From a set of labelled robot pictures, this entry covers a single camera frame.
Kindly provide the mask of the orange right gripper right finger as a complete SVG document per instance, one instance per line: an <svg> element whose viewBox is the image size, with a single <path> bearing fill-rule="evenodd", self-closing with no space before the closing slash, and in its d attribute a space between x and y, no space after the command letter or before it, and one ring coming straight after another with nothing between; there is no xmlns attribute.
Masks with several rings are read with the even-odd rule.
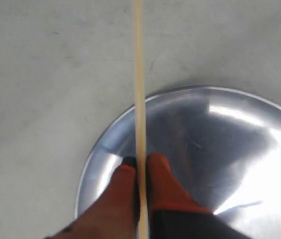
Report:
<svg viewBox="0 0 281 239"><path fill-rule="evenodd" d="M197 204L171 172L161 153L147 157L150 236L153 239L245 239Z"/></svg>

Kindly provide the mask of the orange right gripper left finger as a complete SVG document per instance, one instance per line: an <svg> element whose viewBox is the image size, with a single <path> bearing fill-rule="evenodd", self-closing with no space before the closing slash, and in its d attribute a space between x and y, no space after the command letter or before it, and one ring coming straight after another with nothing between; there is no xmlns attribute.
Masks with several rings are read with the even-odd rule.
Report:
<svg viewBox="0 0 281 239"><path fill-rule="evenodd" d="M134 239L140 214L137 162L125 157L101 196L50 239Z"/></svg>

